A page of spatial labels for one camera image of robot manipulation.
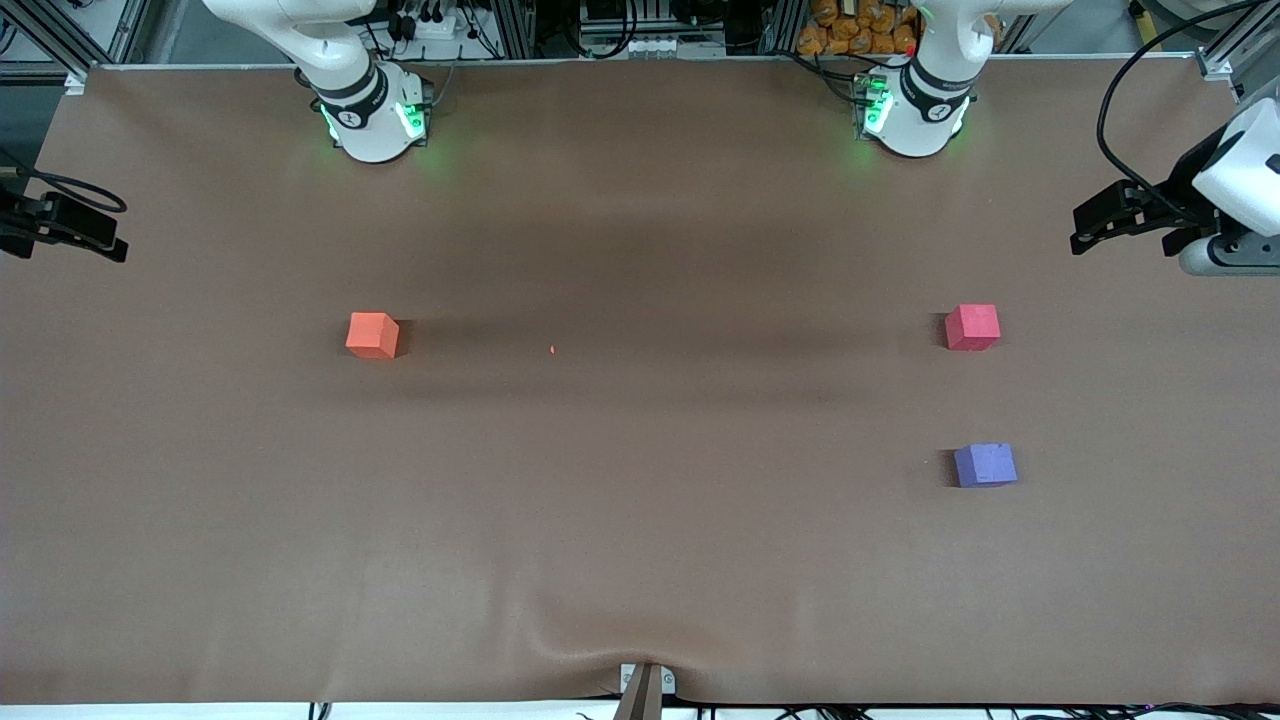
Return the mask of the red foam block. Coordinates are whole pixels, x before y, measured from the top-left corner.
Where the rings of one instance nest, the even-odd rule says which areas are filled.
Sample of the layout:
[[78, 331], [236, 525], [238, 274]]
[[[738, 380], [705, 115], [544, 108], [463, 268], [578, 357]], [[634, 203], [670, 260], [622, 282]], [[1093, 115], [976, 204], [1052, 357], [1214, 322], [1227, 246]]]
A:
[[984, 351], [1002, 340], [993, 304], [960, 304], [943, 319], [946, 347], [959, 352]]

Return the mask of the metal table edge bracket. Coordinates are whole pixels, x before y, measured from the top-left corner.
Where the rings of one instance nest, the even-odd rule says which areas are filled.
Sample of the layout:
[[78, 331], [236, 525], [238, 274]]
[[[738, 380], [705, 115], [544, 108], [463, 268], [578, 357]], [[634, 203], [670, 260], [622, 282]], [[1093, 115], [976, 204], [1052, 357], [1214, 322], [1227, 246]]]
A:
[[620, 702], [612, 720], [662, 720], [664, 701], [675, 697], [676, 674], [658, 664], [620, 667]]

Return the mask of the white power strip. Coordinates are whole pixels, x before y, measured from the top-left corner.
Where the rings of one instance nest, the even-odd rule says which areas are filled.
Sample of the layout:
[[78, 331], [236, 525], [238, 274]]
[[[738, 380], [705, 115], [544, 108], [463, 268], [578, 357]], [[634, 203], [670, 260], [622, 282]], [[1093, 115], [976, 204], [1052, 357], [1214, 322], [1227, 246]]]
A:
[[394, 12], [388, 31], [396, 41], [451, 41], [462, 23], [457, 0], [388, 0], [388, 10]]

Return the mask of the orange packets pile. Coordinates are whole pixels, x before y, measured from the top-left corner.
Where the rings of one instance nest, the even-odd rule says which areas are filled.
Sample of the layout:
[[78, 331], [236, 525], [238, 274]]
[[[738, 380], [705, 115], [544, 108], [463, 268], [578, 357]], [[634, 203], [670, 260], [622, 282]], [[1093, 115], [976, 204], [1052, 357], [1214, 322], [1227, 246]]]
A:
[[795, 51], [803, 56], [913, 55], [925, 28], [910, 0], [808, 0]]

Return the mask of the orange foam block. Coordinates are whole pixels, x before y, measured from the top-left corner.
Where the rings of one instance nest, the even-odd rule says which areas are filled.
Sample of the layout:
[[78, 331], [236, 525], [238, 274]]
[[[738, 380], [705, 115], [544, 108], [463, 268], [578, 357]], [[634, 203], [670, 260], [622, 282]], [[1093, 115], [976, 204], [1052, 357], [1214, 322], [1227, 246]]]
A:
[[387, 313], [352, 313], [344, 346], [356, 357], [393, 360], [397, 357], [401, 325]]

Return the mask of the purple foam block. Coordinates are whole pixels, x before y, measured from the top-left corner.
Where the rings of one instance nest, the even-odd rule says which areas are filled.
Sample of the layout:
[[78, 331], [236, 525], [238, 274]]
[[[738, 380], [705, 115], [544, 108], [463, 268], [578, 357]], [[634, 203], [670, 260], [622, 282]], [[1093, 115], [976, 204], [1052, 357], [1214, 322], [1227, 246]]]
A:
[[954, 451], [957, 484], [963, 488], [988, 488], [1019, 480], [1012, 446], [1009, 443], [968, 445]]

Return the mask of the brown table cover sheet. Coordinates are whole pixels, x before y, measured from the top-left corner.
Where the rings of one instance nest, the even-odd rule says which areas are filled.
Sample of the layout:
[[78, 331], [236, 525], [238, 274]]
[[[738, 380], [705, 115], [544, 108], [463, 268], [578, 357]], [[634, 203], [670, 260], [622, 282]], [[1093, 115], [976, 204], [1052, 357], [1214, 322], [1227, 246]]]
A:
[[[902, 160], [788, 61], [462, 67], [364, 165], [284, 69], [97, 70], [0, 259], [0, 705], [1280, 705], [1280, 278], [1070, 254], [1116, 61]], [[993, 304], [1004, 337], [951, 351]], [[393, 360], [346, 346], [399, 323]], [[556, 354], [549, 354], [549, 346]], [[954, 451], [1012, 446], [1015, 484]]]

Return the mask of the aluminium frame post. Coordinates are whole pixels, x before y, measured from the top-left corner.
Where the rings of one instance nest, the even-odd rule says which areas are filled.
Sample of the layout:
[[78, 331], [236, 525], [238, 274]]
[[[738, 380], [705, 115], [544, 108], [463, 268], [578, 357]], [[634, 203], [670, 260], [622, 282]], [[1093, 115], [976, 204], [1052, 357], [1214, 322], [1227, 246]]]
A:
[[1236, 102], [1274, 92], [1280, 82], [1280, 0], [1260, 0], [1235, 14], [1196, 51], [1196, 60], [1202, 78], [1225, 83]]
[[101, 61], [97, 44], [52, 0], [0, 0], [0, 26], [31, 47], [20, 59], [4, 60], [9, 46], [0, 35], [0, 86], [82, 94], [90, 70]]

